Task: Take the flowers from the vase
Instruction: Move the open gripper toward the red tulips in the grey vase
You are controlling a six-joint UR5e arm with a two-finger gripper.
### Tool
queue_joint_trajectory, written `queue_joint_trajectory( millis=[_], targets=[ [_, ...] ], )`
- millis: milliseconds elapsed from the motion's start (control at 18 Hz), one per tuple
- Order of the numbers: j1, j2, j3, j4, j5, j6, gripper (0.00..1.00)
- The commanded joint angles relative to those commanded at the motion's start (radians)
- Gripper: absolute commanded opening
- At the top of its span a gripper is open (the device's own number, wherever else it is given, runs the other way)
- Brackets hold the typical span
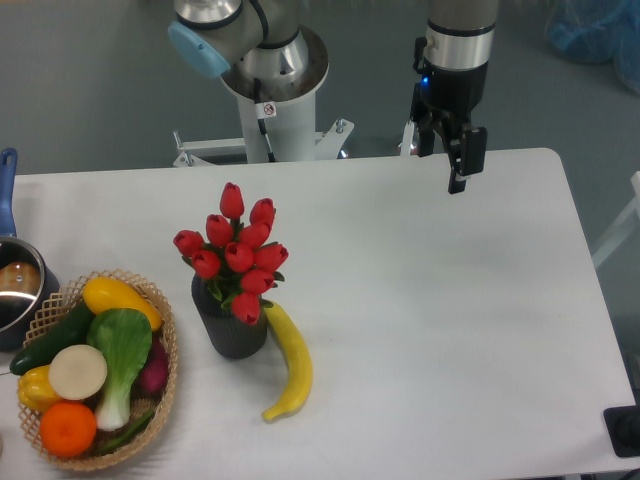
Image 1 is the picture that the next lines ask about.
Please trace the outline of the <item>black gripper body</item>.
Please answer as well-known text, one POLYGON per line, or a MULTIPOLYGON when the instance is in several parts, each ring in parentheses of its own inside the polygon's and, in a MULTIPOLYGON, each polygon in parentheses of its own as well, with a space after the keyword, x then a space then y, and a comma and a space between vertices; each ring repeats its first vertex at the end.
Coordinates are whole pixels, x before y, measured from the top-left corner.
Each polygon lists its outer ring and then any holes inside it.
POLYGON ((410 120, 415 124, 433 116, 433 130, 446 142, 471 126, 471 112, 480 103, 489 63, 467 70, 448 70, 424 61, 414 65, 420 80, 415 84, 410 120))

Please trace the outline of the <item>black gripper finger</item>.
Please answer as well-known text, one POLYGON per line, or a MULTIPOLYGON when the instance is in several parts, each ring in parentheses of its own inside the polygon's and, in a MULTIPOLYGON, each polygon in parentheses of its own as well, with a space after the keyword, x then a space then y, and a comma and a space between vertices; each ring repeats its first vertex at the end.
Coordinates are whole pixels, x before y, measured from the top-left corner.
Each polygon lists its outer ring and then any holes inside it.
POLYGON ((467 180, 484 170, 488 132, 485 127, 465 126, 459 135, 446 142, 451 172, 448 193, 462 193, 467 180))
POLYGON ((426 157, 433 154, 435 132, 433 130, 433 116, 425 115, 416 123, 416 131, 418 133, 417 155, 426 157))

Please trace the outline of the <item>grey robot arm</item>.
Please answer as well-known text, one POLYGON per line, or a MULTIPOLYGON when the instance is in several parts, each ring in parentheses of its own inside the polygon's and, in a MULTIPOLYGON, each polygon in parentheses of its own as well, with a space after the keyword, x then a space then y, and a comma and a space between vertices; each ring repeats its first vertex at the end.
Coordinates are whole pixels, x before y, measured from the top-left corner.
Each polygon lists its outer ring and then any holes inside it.
MULTIPOLYGON (((177 1, 168 37, 182 59, 236 96, 251 163, 334 158, 315 131, 315 95, 326 79, 326 46, 301 24, 297 1, 177 1)), ((432 154, 440 140, 460 193, 484 168, 487 131, 471 123, 480 102, 499 4, 433 1, 416 39, 405 147, 432 154)))

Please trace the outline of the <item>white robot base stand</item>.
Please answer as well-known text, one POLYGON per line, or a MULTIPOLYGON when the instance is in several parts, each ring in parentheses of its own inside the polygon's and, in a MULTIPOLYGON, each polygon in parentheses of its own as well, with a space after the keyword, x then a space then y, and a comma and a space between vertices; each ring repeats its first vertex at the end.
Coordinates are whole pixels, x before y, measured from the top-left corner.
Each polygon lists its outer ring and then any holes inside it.
POLYGON ((325 132, 316 130, 316 91, 287 101, 257 102, 236 96, 240 138, 182 141, 174 132, 175 167, 211 166, 228 157, 247 163, 297 162, 344 159, 344 144, 355 124, 338 118, 325 132))

